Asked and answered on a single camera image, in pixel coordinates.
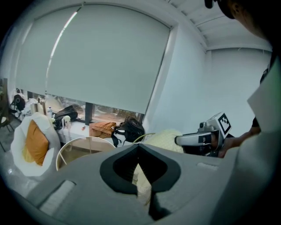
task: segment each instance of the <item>brown bag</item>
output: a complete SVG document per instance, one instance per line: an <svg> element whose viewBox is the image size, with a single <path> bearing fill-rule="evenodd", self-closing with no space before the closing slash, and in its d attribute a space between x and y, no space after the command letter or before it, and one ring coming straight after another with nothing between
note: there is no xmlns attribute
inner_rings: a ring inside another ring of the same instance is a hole
<svg viewBox="0 0 281 225"><path fill-rule="evenodd" d="M115 127L115 122L91 123L89 125L89 133L91 137L110 138Z"/></svg>

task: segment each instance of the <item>black bag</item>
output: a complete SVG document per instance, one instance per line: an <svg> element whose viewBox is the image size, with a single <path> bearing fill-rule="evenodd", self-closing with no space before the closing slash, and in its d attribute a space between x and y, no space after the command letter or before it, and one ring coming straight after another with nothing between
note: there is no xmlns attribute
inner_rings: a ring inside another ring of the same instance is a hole
<svg viewBox="0 0 281 225"><path fill-rule="evenodd" d="M121 134L125 136L125 141L134 142L137 138L144 135L144 127L139 121L135 118L128 116L123 123L120 124L120 127L116 127L115 131L112 133L112 139L114 146L117 147L118 139L114 136L114 133Z"/></svg>
<svg viewBox="0 0 281 225"><path fill-rule="evenodd" d="M12 101L10 105L10 112L11 113L17 113L18 111L22 111L24 108L25 108L25 100L19 95L19 94L16 94L14 96L14 100Z"/></svg>
<svg viewBox="0 0 281 225"><path fill-rule="evenodd" d="M66 108L64 108L63 110L59 111L55 116L54 116L54 119L55 119L55 122L54 124L56 125L55 129L56 130L59 130L62 128L62 118L64 116L69 116L70 117L70 120L75 120L78 116L78 113L77 111L75 110L75 108L70 105Z"/></svg>

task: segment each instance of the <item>handheld device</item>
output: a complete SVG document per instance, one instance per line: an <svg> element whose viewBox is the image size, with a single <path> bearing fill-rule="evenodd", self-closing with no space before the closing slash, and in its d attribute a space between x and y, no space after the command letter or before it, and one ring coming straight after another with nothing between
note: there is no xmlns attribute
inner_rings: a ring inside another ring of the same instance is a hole
<svg viewBox="0 0 281 225"><path fill-rule="evenodd" d="M198 132L175 137L175 143L183 146L186 153L216 156L222 149L224 139L231 130L231 125L225 113L220 112L206 122L199 124ZM212 147L212 135L218 140L217 148Z"/></svg>

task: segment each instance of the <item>white chair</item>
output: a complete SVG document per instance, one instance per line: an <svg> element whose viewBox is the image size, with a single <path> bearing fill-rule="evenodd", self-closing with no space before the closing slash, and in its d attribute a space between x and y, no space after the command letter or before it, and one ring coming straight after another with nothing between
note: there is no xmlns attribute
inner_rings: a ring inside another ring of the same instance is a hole
<svg viewBox="0 0 281 225"><path fill-rule="evenodd" d="M42 133L49 141L49 150L46 153L42 166L36 162L28 163L22 156L22 151L25 146L25 140L28 132L29 123L31 120L37 124ZM59 137L49 119L38 112L32 116L26 116L21 125L14 131L14 140L11 144L11 153L14 159L15 166L26 176L34 177L36 180L41 180L48 174L56 171L56 157L61 148Z"/></svg>

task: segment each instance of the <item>roller blind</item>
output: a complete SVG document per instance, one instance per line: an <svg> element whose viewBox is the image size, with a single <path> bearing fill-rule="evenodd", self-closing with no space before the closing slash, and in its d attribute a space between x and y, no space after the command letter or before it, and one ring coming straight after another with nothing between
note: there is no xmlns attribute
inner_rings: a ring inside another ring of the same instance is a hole
<svg viewBox="0 0 281 225"><path fill-rule="evenodd" d="M77 9L59 10L33 22L20 50L16 75L18 88L45 94L46 72L52 49L64 25Z"/></svg>
<svg viewBox="0 0 281 225"><path fill-rule="evenodd" d="M168 36L168 27L142 13L84 6L58 43L47 92L145 113Z"/></svg>

